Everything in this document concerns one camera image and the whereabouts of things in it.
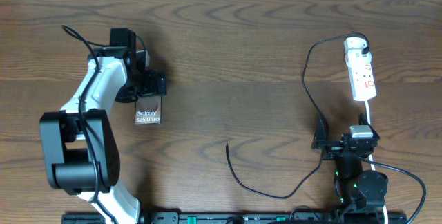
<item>black cable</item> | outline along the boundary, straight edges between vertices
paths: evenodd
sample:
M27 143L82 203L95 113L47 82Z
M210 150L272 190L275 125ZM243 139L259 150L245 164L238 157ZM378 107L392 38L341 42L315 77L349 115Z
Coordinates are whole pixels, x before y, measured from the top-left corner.
M80 40L80 41L82 41L82 42L86 42L86 43L88 43L88 44L90 44L90 45L94 45L94 46L99 46L99 47L107 47L108 45L104 45L104 44L97 44L97 43L95 43L95 42L92 42L92 41L88 41L88 40L86 40L86 39L81 39L79 36L78 36L78 32L76 32L75 30L73 30L71 27L69 27L69 26L66 26L66 25L62 25L61 26L62 28L63 28L63 30L64 30L64 32L66 32L68 35L70 35L71 37L74 37L75 39L77 39L77 40Z
M336 194L337 197L340 197L339 195L339 190L338 190L338 174L334 174L334 178L333 178L333 188L334 188L334 193Z
M146 49L146 45L144 45L143 39L141 39L141 37L139 35L136 35L138 40L140 41L141 45L143 45L143 50L147 55L147 49Z
M301 207L310 210L310 212L312 212L315 215L316 219L318 219L318 221L320 220L319 216L315 213L315 211L311 207L309 207L307 205L297 206L295 209L293 209L293 211L290 213L290 220L295 217L294 213L296 212L296 210L300 209Z
M105 213L105 215L107 215L110 218L110 221L112 221L113 224L118 224L117 219L115 218L115 216L113 216L103 205L102 203L97 200L97 206L103 211L103 213Z
M88 83L84 87L83 92L81 93L81 95L78 98L78 101L79 101L78 118L79 118L80 127L83 130L84 139L86 140L86 144L88 145L89 154L92 158L92 164L94 167L94 174L95 174L94 195L89 200L89 203L96 203L97 199L98 199L98 191L99 191L99 177L100 177L99 176L99 167L98 167L97 157L95 156L94 147L92 146L92 142L90 141L90 137L89 137L89 132L88 132L88 129L86 128L86 120L83 116L83 111L84 111L83 108L84 108L84 98L86 97L90 86L92 85L92 83L94 82L95 78L97 77L97 75L99 73L99 62L98 62L98 58L97 58L97 55L95 54L94 50L90 47L89 43L77 31L75 31L74 29L72 29L71 27L69 27L67 25L62 25L61 27L71 37L74 37L75 39L82 41L84 43L84 45L86 45L86 47L90 51L90 53L93 56L93 59L95 61L95 72L92 74L92 77L90 78L90 80L88 81Z
M262 192L259 192L258 190L254 190L254 189L251 189L251 188L249 188L249 187L247 187L247 186L245 186L245 185L243 185L241 182L240 182L240 180L238 179L238 177L236 176L236 174L235 174L235 172L233 171L233 167L232 167L232 164L231 164L231 162L230 162L230 157L229 157L229 145L228 144L226 144L226 157L227 157L227 163L229 164L229 168L230 168L230 172L232 173L232 176L233 176L233 178L235 178L235 181L243 188L243 189L245 189L245 190L248 190L248 191L250 191L250 192L253 192L253 193L255 193L255 194L259 194L259 195L261 195L261 196L267 196L267 197L270 197L270 198L273 198L273 199L277 199L277 200L284 200L284 199L288 199L288 198L290 198L290 197L292 197L297 191L298 191L298 189L301 187L301 185L311 176L311 175L313 175L316 171L318 171L318 169L320 168L320 165L323 163L323 158L325 157L325 153L324 153L324 155L323 156L321 156L320 157L320 160L319 160L319 164L318 164L318 166L313 170L313 171L311 171L308 175L306 175L300 182L299 182L299 184L298 184L298 186L296 186L296 188L295 188L295 190L293 190L290 194L288 194L288 195L286 195L286 196L272 196L272 195L270 195L270 194L266 194L266 193L262 193Z
M316 105L315 101L314 101L313 98L311 97L311 95L310 95L310 93L309 93L309 90L308 90L307 87L305 86L305 80L304 80L304 77L305 77L305 71L307 70L307 65L308 65L308 63L309 63L310 53L311 53L311 51L313 50L314 47L316 47L316 46L319 45L319 44L325 43L325 42L327 42L327 41L333 41L333 40L340 39L340 38L343 38L343 37L357 37L357 36L361 36L361 37L362 37L363 39L365 39L365 41L367 42L367 47L365 47L365 48L362 50L362 54L367 54L367 53L369 52L369 49L370 49L370 44L369 44L369 42L368 42L368 38L367 38L364 34L362 34L362 33L357 33L357 32L355 32L355 33L350 33L350 34L340 35L340 36L337 36L337 37L332 37L332 38L329 38L329 39L326 39L326 40L318 41L317 43L315 43L315 44L310 48L309 53L307 54L307 58L306 58L306 60L305 60L304 71L302 72L302 77L301 77L302 86L304 87L305 92L306 92L307 95L309 96L311 103L313 103L313 105L315 106L316 110L318 111L319 116L320 116L320 121L324 121L324 125L325 125L325 129L326 129L326 130L328 130L328 126L329 126L329 124L328 124L328 122L327 122L327 118L325 118L325 116L323 115L323 112L320 111L319 107Z
M411 223L411 222L416 218L416 216L419 214L419 212L421 211L421 209L422 209L422 207L423 207L423 204L424 204L424 202L425 202L425 198L426 198L426 196L427 196L427 188L425 187L425 183L423 183L423 181L422 181L418 176L414 175L414 174L411 173L411 172L408 172L408 171L406 171L406 170L404 170L404 169L399 169L399 168L393 167L393 166L391 166L391 165L385 165L385 164L382 164L382 163L380 163L380 162L374 162L374 161L366 160L366 159L364 159L364 158L361 158L361 157L358 156L357 154L355 154L350 148L349 148L349 150L350 150L350 153L351 153L356 159L358 159L358 160L361 161L361 162L366 162L366 163L373 164L373 165L376 165L376 166L384 167L384 168L386 168L386 169L391 169L391 170L394 170L394 171L397 171L397 172L401 172L402 174L405 174L405 175L407 175L407 176L409 176L409 177L415 179L415 180L421 185L421 187L422 187L422 197L421 197L421 202L420 202L419 205L417 206L417 208L416 208L416 210L414 211L413 215L412 215L412 216L408 219L408 221L407 221L407 224Z

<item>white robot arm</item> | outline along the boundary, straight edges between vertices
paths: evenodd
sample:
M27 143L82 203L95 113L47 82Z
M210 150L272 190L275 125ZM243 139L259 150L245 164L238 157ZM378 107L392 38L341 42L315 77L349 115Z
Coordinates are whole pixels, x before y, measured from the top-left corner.
M139 97L166 94L164 75L145 71L148 54L145 49L136 52L135 37L127 28L112 29L110 45L96 48L92 54L97 58L98 70L96 60L89 59L88 72L73 97L59 112L44 113L40 119L50 185L90 202L107 224L147 221L140 202L119 179L119 154L108 121L114 101L134 102ZM79 104L84 104L81 114ZM86 130L79 123L82 116ZM84 140L85 131L94 156L90 147L66 147L67 142ZM97 184L94 164L98 164Z

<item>wooden table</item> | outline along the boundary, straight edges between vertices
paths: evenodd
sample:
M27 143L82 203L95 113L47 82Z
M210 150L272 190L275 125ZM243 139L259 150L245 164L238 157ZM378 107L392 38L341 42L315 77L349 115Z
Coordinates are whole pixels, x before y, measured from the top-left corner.
M140 35L152 68L165 71L163 124L134 125L134 104L110 115L122 157L120 180L151 209L183 212L289 211L339 204L334 164L310 149L316 116L300 82L307 51L322 39L363 32L370 40L378 96L370 100L381 136L374 158L427 185L415 223L442 221L442 0L0 0L0 223L59 223L92 207L46 180L39 118L57 111L86 73L88 51L70 24L106 43L110 28ZM352 100L343 40L318 46L307 86L332 139L364 113ZM388 210L412 214L421 188L389 178Z

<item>electrical outlet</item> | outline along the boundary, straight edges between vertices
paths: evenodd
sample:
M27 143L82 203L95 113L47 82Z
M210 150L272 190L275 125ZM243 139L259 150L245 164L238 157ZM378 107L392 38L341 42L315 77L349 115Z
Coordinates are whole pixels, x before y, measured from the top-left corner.
M367 42L359 37L347 38L344 42L345 63L348 66L353 100L365 101L376 96L372 65L372 54L362 54Z

